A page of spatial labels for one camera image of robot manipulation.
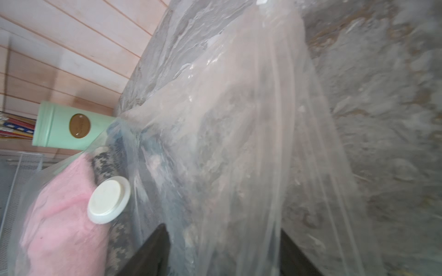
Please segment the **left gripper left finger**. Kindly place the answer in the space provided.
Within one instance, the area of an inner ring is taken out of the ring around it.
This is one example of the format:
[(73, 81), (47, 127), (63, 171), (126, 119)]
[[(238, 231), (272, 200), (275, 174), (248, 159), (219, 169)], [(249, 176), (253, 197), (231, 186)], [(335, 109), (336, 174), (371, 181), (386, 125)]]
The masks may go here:
[(166, 276), (170, 239), (165, 224), (160, 224), (131, 257), (117, 276)]

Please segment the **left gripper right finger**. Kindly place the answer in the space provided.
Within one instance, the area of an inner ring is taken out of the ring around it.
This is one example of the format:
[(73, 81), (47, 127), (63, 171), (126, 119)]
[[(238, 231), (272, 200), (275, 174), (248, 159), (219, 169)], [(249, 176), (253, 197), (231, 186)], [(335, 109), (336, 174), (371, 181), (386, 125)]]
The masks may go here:
[(280, 275), (323, 276), (283, 229), (280, 238)]

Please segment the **pink fleece blanket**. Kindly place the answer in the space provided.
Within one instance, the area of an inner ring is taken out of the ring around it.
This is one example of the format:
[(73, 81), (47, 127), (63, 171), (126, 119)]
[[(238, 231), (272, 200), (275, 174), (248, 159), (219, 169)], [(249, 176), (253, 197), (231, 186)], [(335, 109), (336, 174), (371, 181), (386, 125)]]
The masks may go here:
[(94, 224), (87, 205), (96, 189), (91, 157), (80, 155), (40, 192), (20, 245), (30, 276), (102, 276), (109, 225)]

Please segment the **black white houndstooth knit blanket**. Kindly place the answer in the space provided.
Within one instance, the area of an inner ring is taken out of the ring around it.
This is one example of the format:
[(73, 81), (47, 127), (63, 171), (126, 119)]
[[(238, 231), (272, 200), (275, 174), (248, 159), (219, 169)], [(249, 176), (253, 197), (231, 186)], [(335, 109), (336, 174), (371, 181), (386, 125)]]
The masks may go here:
[(128, 207), (131, 189), (118, 161), (110, 147), (93, 151), (96, 188), (87, 205), (87, 216), (92, 223), (109, 227), (106, 276), (115, 276), (135, 252)]

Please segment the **clear plastic vacuum bag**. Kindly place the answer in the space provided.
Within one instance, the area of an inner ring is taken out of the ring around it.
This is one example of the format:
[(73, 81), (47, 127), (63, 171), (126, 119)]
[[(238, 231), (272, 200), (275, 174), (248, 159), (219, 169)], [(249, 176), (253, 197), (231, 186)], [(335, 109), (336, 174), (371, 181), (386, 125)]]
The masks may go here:
[(32, 177), (8, 275), (29, 276), (20, 241), (42, 189), (103, 146), (130, 183), (134, 254), (166, 225), (167, 276), (280, 276), (281, 229), (323, 276), (386, 273), (291, 1), (248, 7), (143, 105)]

